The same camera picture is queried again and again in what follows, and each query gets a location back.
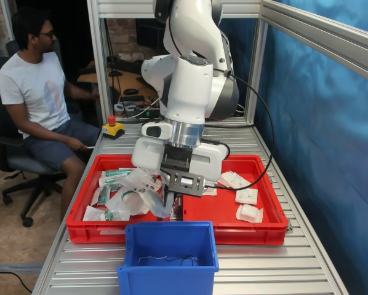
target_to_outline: eyeglasses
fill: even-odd
[[[46,35],[47,37],[50,37],[50,39],[53,39],[53,36],[55,35],[55,31],[52,29],[48,33],[40,33],[42,35]]]

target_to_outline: dark hair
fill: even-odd
[[[32,7],[22,7],[12,17],[13,35],[20,50],[28,47],[28,34],[39,36],[49,13]]]

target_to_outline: metal table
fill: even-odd
[[[235,118],[217,124],[245,121]],[[126,125],[126,134],[118,140],[100,138],[76,194],[95,156],[131,154],[140,129],[141,125]],[[264,164],[268,160],[269,151],[256,128],[206,128],[204,137],[224,141],[233,154],[256,154]],[[268,175],[293,230],[282,246],[217,246],[220,271],[215,274],[214,294],[348,294],[274,161]],[[116,268],[124,255],[123,244],[71,243],[63,222],[33,294],[118,295]]]

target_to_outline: white t-shirt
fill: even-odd
[[[29,120],[49,130],[70,119],[64,85],[65,75],[55,52],[45,53],[38,64],[27,63],[16,53],[0,70],[2,104],[25,103]],[[29,136],[19,132],[24,138]]]

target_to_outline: gray shorts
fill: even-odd
[[[86,146],[95,146],[100,128],[82,121],[69,120],[53,131],[77,138]],[[37,160],[44,162],[56,170],[61,170],[61,166],[66,159],[77,156],[77,152],[75,153],[65,143],[58,141],[42,140],[30,135],[25,138],[24,144]]]

